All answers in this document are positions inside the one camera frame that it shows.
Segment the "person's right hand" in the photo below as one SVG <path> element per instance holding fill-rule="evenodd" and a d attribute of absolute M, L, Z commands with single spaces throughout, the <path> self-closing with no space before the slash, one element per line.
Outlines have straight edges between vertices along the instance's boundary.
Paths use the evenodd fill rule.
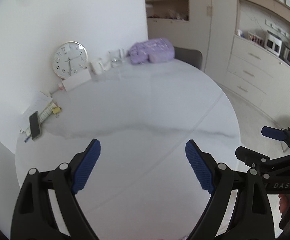
<path fill-rule="evenodd" d="M 285 194 L 279 195 L 279 211 L 280 213 L 284 213 L 288 207 L 288 198 Z"/>

